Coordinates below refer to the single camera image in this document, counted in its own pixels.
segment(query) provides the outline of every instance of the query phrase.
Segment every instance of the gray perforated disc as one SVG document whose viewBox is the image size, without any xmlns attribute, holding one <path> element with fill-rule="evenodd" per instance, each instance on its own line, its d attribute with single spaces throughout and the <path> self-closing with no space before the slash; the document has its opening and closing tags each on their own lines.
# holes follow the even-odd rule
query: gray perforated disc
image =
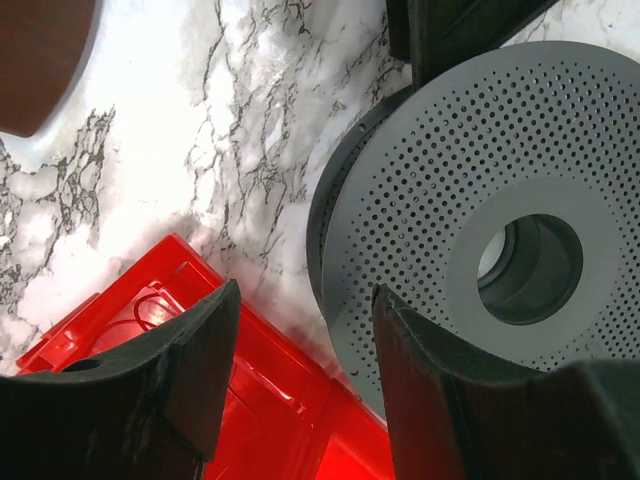
<svg viewBox="0 0 640 480">
<path fill-rule="evenodd" d="M 374 284 L 480 348 L 540 370 L 637 356 L 639 87 L 640 67 L 626 57 L 530 43 L 450 70 L 378 130 L 336 203 L 322 274 L 334 347 L 374 410 L 384 414 Z M 495 234 L 523 218 L 568 226 L 577 243 L 560 243 L 579 268 L 547 316 L 507 321 L 483 304 L 477 272 Z"/>
</svg>

